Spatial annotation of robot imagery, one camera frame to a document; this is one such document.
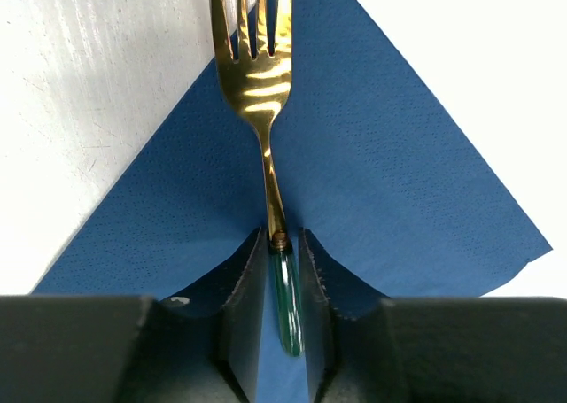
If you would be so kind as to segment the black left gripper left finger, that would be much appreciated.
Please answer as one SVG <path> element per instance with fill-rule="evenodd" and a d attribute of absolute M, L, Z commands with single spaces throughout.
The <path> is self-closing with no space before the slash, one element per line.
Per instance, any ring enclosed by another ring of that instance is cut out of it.
<path fill-rule="evenodd" d="M 173 295 L 1 300 L 4 402 L 252 402 L 268 244 L 255 229 Z"/>

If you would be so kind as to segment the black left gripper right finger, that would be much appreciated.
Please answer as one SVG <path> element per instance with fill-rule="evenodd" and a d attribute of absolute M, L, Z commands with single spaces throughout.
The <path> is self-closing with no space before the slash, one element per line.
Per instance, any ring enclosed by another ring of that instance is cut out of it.
<path fill-rule="evenodd" d="M 390 298 L 299 235 L 313 402 L 563 402 L 559 298 Z"/>

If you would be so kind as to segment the blue paper napkin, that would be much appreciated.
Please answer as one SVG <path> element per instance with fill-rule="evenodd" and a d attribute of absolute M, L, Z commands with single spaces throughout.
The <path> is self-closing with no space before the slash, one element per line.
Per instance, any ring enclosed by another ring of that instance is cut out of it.
<path fill-rule="evenodd" d="M 293 0 L 272 146 L 285 216 L 394 297 L 478 297 L 551 249 L 356 0 Z M 209 64 L 36 286 L 164 298 L 266 220 L 258 141 Z"/>

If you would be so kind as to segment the gold fork green handle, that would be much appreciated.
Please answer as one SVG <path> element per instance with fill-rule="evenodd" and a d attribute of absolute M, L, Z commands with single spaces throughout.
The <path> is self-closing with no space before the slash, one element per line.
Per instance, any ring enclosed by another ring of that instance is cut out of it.
<path fill-rule="evenodd" d="M 299 281 L 276 178 L 270 132 L 291 92 L 292 0 L 276 0 L 276 23 L 268 30 L 267 0 L 257 0 L 255 31 L 249 31 L 247 0 L 237 0 L 237 39 L 231 40 L 225 0 L 210 0 L 214 59 L 229 106 L 258 137 L 264 175 L 268 248 L 274 270 L 276 312 L 283 349 L 304 350 Z"/>

